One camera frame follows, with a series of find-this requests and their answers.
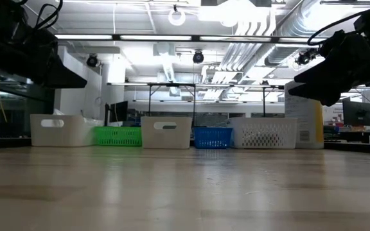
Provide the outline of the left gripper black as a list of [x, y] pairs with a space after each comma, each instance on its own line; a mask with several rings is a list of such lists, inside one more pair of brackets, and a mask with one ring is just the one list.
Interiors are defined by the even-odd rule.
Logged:
[[46, 29], [18, 44], [9, 43], [0, 34], [0, 69], [52, 89], [84, 88], [87, 80], [68, 69], [57, 50], [58, 40]]

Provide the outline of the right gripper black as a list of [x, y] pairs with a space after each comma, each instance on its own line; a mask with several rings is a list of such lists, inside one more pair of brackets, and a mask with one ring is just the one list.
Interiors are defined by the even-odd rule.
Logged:
[[370, 87], [370, 44], [358, 33], [336, 31], [319, 53], [325, 61], [294, 77], [298, 86], [288, 93], [332, 106], [353, 87]]

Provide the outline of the black ceiling fixture cluster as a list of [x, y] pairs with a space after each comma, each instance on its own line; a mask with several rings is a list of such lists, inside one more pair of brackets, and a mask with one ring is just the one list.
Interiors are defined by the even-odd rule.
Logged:
[[298, 65], [306, 65], [316, 58], [319, 54], [318, 49], [310, 48], [306, 51], [301, 51], [299, 56], [295, 59], [295, 63]]

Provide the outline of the black computer monitor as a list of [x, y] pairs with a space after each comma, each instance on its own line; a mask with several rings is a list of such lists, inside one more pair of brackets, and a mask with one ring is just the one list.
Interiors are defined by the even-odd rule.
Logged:
[[104, 125], [109, 123], [123, 122], [127, 120], [128, 101], [122, 101], [114, 104], [105, 104]]
[[370, 126], [370, 103], [342, 102], [344, 124], [349, 126]]

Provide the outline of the long ceiling strip light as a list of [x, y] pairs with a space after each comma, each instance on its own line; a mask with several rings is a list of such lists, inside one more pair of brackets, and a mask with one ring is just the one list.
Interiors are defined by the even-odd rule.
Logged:
[[155, 40], [155, 41], [163, 41], [163, 40], [174, 40], [174, 41], [190, 41], [192, 36], [189, 35], [121, 35], [121, 40]]
[[59, 40], [112, 40], [112, 35], [55, 35]]
[[219, 37], [219, 36], [201, 36], [200, 37], [200, 41], [210, 41], [210, 42], [266, 43], [266, 42], [270, 42], [271, 40], [272, 39], [270, 37]]
[[[311, 43], [318, 43], [326, 40], [327, 37], [317, 37], [311, 40]], [[309, 38], [307, 37], [281, 37], [278, 42], [291, 44], [307, 44]]]

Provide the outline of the white wipes canister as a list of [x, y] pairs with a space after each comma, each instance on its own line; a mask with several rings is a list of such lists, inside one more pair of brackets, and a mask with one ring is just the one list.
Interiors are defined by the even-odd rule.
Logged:
[[314, 99], [293, 96], [290, 89], [300, 83], [290, 81], [285, 84], [285, 117], [297, 119], [297, 149], [323, 149], [323, 118], [322, 105]]

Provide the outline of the dark cluttered background desk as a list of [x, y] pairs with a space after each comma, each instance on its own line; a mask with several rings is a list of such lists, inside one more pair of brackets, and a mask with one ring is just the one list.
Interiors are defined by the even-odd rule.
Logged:
[[324, 126], [324, 149], [370, 153], [370, 131], [342, 132], [337, 126]]

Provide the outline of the green mesh basket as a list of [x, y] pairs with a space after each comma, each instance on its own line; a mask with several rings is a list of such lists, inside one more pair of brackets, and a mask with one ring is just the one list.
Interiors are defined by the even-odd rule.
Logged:
[[94, 138], [99, 146], [142, 146], [141, 127], [97, 126]]

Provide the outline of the white perforated basket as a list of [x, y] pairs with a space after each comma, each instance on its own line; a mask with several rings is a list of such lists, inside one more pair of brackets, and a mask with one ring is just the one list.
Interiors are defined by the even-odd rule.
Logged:
[[297, 139], [296, 118], [234, 117], [231, 144], [238, 149], [294, 149]]

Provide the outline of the blue mesh basket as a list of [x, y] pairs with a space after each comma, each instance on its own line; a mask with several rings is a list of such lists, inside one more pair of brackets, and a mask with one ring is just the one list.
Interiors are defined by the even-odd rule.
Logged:
[[198, 149], [229, 148], [232, 132], [232, 128], [225, 127], [194, 127], [194, 145]]

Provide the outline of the white plastic handled bin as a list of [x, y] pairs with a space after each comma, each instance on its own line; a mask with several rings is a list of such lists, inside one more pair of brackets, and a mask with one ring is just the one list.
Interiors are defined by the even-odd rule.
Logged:
[[30, 115], [32, 146], [91, 146], [94, 144], [93, 128], [80, 115]]
[[141, 118], [142, 147], [147, 149], [188, 149], [190, 147], [191, 117]]

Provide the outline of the black frame background table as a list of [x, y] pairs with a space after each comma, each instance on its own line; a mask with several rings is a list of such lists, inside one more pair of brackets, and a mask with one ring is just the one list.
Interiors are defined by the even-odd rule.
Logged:
[[149, 87], [148, 91], [148, 115], [151, 115], [151, 100], [152, 95], [159, 90], [160, 87], [184, 87], [188, 90], [191, 95], [193, 96], [193, 118], [192, 118], [192, 127], [195, 126], [196, 123], [196, 93], [197, 93], [197, 86], [195, 83], [175, 83], [175, 82], [166, 82], [166, 83], [147, 83]]

